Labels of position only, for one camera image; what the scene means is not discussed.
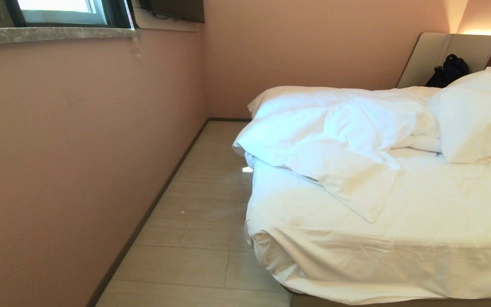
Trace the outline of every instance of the black bag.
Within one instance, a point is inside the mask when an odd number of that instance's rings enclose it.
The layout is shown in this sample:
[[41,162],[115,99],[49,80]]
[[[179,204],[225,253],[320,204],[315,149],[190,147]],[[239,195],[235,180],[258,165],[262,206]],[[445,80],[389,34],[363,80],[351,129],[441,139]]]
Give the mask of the black bag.
[[425,86],[443,88],[468,74],[469,66],[467,63],[456,55],[449,55],[442,66],[435,67],[435,74]]

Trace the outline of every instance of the mattress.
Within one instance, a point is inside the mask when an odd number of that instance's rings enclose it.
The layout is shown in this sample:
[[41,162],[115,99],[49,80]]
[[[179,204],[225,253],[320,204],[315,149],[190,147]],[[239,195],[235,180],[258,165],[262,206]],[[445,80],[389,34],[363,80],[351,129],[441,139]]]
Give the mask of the mattress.
[[249,157],[245,230],[261,266],[293,291],[350,305],[491,297],[491,159],[390,154],[401,171],[374,223],[315,181]]

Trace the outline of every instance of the tile floor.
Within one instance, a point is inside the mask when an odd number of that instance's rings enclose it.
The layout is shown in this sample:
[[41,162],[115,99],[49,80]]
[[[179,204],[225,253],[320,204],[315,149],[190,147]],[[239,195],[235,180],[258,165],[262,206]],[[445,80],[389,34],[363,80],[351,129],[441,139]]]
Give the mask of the tile floor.
[[97,307],[288,307],[243,226],[251,173],[231,150],[247,123],[211,121]]

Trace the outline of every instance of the marble window sill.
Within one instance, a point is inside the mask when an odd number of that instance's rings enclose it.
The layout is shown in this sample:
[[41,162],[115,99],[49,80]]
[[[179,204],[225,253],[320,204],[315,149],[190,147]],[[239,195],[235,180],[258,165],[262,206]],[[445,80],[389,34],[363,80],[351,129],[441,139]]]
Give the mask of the marble window sill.
[[32,27],[0,28],[0,43],[25,43],[27,41],[52,41],[59,39],[133,37],[131,29]]

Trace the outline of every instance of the bed frame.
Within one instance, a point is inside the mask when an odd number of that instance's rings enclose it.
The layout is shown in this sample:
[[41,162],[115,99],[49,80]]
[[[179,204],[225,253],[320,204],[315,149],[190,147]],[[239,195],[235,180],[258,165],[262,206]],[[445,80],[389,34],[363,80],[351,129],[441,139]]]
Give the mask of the bed frame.
[[[491,67],[491,56],[486,66]],[[291,307],[346,307],[348,305],[327,301],[311,295],[293,292],[284,287],[290,296]],[[491,298],[486,299],[418,299],[397,303],[370,304],[365,307],[491,307]]]

